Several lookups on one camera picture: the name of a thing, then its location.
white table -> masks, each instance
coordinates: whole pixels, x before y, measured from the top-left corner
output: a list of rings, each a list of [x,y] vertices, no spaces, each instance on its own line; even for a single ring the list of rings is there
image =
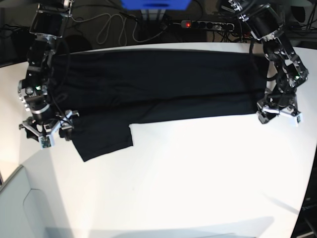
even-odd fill
[[[249,46],[121,49],[137,48],[246,53]],[[86,163],[71,142],[57,138],[54,148],[39,151],[37,142],[17,130],[26,113],[16,87],[27,64],[1,68],[0,160],[26,167],[31,187],[46,194],[52,227],[63,237],[289,238],[317,145],[317,51],[296,52],[310,71],[297,93],[305,117],[299,127],[283,117],[262,125],[256,115],[133,124],[133,147]]]

fabric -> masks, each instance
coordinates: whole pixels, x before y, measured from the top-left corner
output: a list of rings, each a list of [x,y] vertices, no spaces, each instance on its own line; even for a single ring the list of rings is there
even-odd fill
[[[53,62],[63,78],[66,57]],[[256,58],[267,70],[268,61]],[[138,50],[71,56],[60,103],[78,110],[72,141],[84,161],[132,146],[129,125],[253,114],[266,81],[249,55]]]

black equipment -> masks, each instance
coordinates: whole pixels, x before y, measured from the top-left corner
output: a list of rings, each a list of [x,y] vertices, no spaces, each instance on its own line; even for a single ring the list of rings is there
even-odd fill
[[[265,97],[258,102],[258,116],[261,123],[268,123],[277,115],[293,120],[295,125],[302,121],[298,111],[296,89],[307,81],[308,70],[295,53],[283,30],[283,25],[270,4],[256,4],[256,0],[228,0],[235,13],[227,17],[238,17],[251,29],[255,41],[261,41],[265,57],[274,63],[277,74],[267,81],[276,81],[275,88],[265,92]],[[18,94],[32,117],[24,121],[20,128],[25,128],[27,138],[38,140],[42,148],[54,146],[53,134],[60,131],[69,140],[73,128],[72,117],[77,112],[62,112],[54,92],[60,88],[67,77],[57,82],[52,79],[52,56],[58,44],[63,44],[63,33],[71,16],[73,0],[45,1],[40,3],[30,33],[36,36],[27,55],[29,67],[26,78],[20,81]],[[255,61],[250,67],[258,70]]]

blue box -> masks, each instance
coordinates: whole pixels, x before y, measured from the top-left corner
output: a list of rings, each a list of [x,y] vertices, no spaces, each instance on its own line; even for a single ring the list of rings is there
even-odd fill
[[[191,0],[121,0],[128,10],[169,9],[185,10]]]

power strip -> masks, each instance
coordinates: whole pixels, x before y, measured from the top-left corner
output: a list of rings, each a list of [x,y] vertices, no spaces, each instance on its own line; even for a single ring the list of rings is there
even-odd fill
[[[233,32],[234,31],[234,24],[224,23],[224,22],[216,22],[216,21],[182,20],[180,25],[184,29],[200,29],[200,30],[226,31],[226,32]]]

